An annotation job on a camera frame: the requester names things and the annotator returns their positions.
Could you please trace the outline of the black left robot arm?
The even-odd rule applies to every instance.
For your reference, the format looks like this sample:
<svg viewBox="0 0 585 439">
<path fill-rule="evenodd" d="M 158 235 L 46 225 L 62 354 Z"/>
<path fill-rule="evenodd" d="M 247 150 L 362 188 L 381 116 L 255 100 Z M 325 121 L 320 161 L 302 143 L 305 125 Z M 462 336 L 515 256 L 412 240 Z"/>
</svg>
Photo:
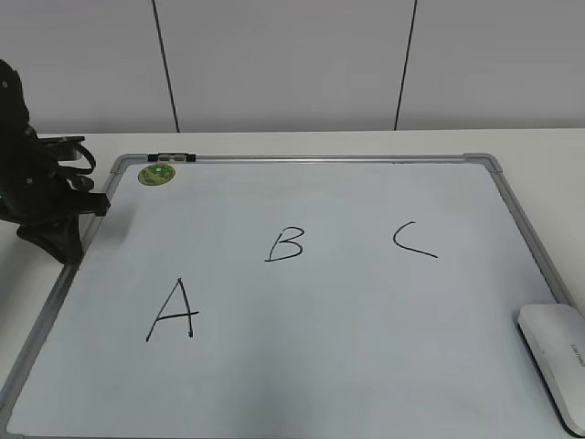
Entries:
<svg viewBox="0 0 585 439">
<path fill-rule="evenodd" d="M 18 72 L 1 62 L 1 220 L 63 264 L 82 259 L 80 216 L 103 217 L 110 207 L 92 191 L 96 161 L 84 140 L 38 137 Z"/>
</svg>

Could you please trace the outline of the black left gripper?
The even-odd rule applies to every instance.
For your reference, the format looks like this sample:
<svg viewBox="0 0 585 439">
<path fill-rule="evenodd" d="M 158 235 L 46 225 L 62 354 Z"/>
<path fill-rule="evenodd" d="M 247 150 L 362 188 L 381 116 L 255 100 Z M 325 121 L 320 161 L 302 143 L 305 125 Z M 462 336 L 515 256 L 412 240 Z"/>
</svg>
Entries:
<svg viewBox="0 0 585 439">
<path fill-rule="evenodd" d="M 20 239 L 63 264 L 83 259 L 94 220 L 68 218 L 103 217 L 110 207 L 106 194 L 92 191 L 96 161 L 83 141 L 82 136 L 40 139 L 32 128 L 1 128 L 1 219 L 20 224 Z"/>
</svg>

